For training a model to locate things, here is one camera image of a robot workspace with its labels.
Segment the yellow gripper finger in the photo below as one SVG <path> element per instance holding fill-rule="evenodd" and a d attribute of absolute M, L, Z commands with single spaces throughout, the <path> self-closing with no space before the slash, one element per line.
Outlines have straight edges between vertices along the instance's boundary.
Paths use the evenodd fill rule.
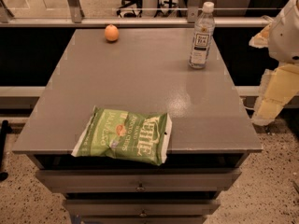
<path fill-rule="evenodd" d="M 258 126 L 273 122 L 284 106 L 299 92 L 299 65 L 283 63 L 262 75 L 259 96 L 251 121 Z"/>
<path fill-rule="evenodd" d="M 266 25 L 257 35 L 253 36 L 249 41 L 249 45 L 258 49 L 267 48 L 270 27 L 270 24 Z"/>

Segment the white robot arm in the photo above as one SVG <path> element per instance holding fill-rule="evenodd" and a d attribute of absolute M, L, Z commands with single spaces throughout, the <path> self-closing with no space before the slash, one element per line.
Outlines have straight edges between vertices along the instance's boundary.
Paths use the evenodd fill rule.
<path fill-rule="evenodd" d="M 275 70 L 266 69 L 262 75 L 251 118 L 253 124 L 266 126 L 299 92 L 298 0 L 289 0 L 249 44 L 258 49 L 268 48 L 269 56 L 278 61 Z"/>

